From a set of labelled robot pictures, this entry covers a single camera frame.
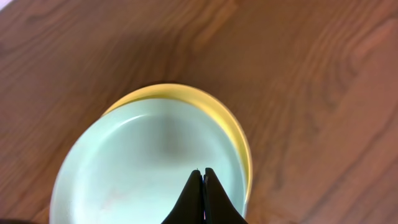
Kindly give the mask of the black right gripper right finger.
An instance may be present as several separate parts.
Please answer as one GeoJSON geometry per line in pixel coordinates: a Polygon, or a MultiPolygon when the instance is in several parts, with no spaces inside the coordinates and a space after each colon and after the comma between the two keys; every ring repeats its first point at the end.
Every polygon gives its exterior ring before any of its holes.
{"type": "Polygon", "coordinates": [[[206,224],[248,224],[234,208],[221,182],[211,168],[205,169],[203,202],[206,224]]]}

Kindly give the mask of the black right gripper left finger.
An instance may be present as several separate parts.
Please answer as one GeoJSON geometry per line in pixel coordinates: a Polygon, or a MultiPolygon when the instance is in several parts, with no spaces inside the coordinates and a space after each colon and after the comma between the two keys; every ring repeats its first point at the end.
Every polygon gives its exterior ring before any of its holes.
{"type": "Polygon", "coordinates": [[[194,170],[176,204],[162,224],[203,224],[204,205],[202,197],[203,179],[199,170],[194,170]]]}

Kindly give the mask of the light green plate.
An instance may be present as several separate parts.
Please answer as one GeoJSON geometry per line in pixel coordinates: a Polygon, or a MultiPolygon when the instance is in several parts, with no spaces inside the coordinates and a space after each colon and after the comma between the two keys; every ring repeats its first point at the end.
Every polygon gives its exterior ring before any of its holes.
{"type": "Polygon", "coordinates": [[[203,110],[148,99],[104,115],[73,145],[58,173],[51,223],[160,223],[193,170],[212,168],[246,213],[246,175],[236,148],[203,110]]]}

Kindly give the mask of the yellow plate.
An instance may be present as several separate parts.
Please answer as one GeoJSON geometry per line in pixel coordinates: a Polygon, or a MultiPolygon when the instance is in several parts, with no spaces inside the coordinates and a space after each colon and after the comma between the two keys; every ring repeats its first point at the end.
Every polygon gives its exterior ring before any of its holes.
{"type": "Polygon", "coordinates": [[[218,123],[239,154],[246,178],[245,204],[248,204],[252,190],[253,168],[251,150],[247,137],[234,114],[224,104],[222,104],[221,101],[211,94],[199,88],[179,83],[149,85],[134,90],[120,98],[118,101],[113,103],[104,112],[104,114],[108,114],[128,103],[152,98],[166,98],[183,101],[201,109],[218,123]]]}

